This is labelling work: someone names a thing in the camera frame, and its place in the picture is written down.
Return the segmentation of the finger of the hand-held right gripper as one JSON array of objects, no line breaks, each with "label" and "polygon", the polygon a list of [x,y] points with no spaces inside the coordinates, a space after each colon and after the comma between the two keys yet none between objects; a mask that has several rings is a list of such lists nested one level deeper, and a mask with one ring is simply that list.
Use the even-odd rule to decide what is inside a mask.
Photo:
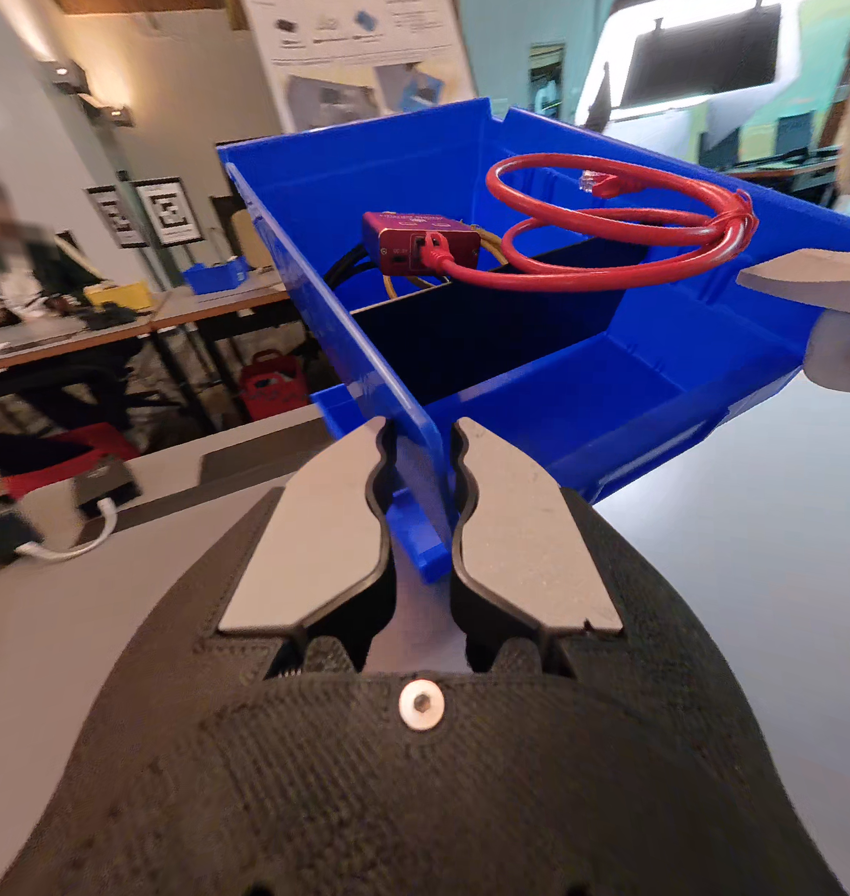
[{"label": "finger of the hand-held right gripper", "polygon": [[744,268],[736,281],[768,296],[850,314],[850,252],[788,252]]},{"label": "finger of the hand-held right gripper", "polygon": [[850,313],[824,310],[808,338],[806,377],[831,391],[850,391]]}]

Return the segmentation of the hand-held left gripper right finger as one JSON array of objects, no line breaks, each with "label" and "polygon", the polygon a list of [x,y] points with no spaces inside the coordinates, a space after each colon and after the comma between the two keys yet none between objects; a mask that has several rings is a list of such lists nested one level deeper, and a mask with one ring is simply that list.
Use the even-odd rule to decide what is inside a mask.
[{"label": "hand-held left gripper right finger", "polygon": [[453,542],[462,583],[541,635],[621,633],[621,617],[553,476],[476,420],[458,419],[455,431],[467,491]]}]

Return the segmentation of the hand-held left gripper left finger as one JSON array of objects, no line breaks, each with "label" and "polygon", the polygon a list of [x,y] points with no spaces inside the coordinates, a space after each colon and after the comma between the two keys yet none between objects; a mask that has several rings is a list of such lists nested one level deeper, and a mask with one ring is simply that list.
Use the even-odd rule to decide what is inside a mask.
[{"label": "hand-held left gripper left finger", "polygon": [[283,488],[218,622],[220,633],[307,633],[377,585],[390,565],[375,495],[387,420],[375,417]]}]

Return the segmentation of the red ethernet splitter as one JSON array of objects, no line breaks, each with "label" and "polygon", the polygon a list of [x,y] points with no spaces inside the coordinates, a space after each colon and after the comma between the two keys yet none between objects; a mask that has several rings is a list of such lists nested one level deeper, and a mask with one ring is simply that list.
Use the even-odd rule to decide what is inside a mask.
[{"label": "red ethernet splitter", "polygon": [[369,211],[362,219],[362,243],[377,268],[389,277],[426,276],[433,271],[421,259],[427,232],[442,235],[453,262],[478,266],[481,240],[470,225],[441,215]]}]

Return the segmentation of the blue bin with black divider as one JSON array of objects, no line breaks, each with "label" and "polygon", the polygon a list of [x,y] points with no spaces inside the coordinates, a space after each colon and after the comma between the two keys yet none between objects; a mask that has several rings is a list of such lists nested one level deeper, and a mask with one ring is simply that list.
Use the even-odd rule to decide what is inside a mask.
[{"label": "blue bin with black divider", "polygon": [[338,437],[394,420],[388,521],[424,581],[451,567],[451,429],[470,417],[589,503],[701,442],[796,374],[823,312],[742,286],[744,267],[796,250],[850,253],[850,218],[745,185],[759,227],[715,271],[575,295],[449,284],[391,301],[377,270],[326,275],[364,241],[366,213],[437,215],[501,234],[531,211],[486,175],[564,153],[721,185],[733,178],[486,99],[219,150],[309,329],[344,383],[316,402]]}]

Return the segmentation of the red tote bag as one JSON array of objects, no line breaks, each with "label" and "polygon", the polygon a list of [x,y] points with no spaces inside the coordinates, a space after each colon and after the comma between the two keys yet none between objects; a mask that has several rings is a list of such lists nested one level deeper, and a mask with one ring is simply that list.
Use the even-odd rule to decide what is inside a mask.
[{"label": "red tote bag", "polygon": [[240,398],[251,420],[259,421],[311,404],[301,360],[292,353],[256,352],[239,377]]}]

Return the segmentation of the softbox studio light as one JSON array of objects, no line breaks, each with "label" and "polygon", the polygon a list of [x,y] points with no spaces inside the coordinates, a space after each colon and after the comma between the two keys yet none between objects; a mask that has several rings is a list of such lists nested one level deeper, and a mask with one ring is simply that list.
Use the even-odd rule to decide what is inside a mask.
[{"label": "softbox studio light", "polygon": [[574,123],[611,124],[703,106],[711,147],[744,127],[801,71],[801,2],[659,1],[604,25]]}]

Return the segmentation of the wooden top table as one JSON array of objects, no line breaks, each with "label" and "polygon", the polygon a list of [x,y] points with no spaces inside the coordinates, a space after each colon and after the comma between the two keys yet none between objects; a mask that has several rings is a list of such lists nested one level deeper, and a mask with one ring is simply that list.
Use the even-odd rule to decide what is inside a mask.
[{"label": "wooden top table", "polygon": [[71,318],[19,323],[0,336],[0,398],[16,391],[14,371],[25,364],[71,355],[96,346],[128,339],[149,339],[169,379],[179,392],[187,415],[203,435],[218,431],[195,392],[189,377],[164,338],[169,330],[194,325],[219,381],[243,423],[251,418],[239,400],[239,390],[230,375],[217,342],[237,335],[277,328],[297,322],[300,315],[284,285],[274,273],[252,274],[238,289],[196,296],[189,287],[152,294],[150,313],[136,321],[92,330]]}]

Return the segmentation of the small blue bin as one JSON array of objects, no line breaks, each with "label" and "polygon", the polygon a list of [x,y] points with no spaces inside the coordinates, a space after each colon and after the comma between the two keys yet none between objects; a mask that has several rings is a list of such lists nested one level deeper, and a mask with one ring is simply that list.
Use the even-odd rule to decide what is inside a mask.
[{"label": "small blue bin", "polygon": [[195,263],[184,270],[182,276],[195,296],[209,296],[240,288],[249,280],[252,271],[241,255],[215,265]]}]

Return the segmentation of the yellow plastic bin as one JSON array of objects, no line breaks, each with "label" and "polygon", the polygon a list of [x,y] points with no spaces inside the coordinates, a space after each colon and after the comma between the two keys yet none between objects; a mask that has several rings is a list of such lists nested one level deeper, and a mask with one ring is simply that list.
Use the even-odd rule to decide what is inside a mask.
[{"label": "yellow plastic bin", "polygon": [[124,308],[138,315],[150,314],[155,305],[151,290],[144,280],[126,285],[103,281],[94,286],[85,286],[83,295],[95,308]]}]

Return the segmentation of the black framed marker board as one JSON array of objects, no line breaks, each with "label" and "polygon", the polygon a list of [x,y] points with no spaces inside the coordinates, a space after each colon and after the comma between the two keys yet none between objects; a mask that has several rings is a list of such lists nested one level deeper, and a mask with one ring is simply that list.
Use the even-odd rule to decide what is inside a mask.
[{"label": "black framed marker board", "polygon": [[172,248],[205,240],[180,177],[132,181],[131,185],[162,246]]},{"label": "black framed marker board", "polygon": [[149,248],[138,225],[128,210],[126,202],[115,185],[88,187],[83,190],[98,216],[105,224],[114,242],[121,249],[142,250]]}]

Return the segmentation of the wall poster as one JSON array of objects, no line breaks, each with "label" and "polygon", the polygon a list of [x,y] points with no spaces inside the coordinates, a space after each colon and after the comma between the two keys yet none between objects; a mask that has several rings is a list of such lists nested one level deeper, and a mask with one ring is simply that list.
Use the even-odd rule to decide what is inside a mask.
[{"label": "wall poster", "polygon": [[452,2],[243,6],[282,133],[413,113],[477,95]]}]

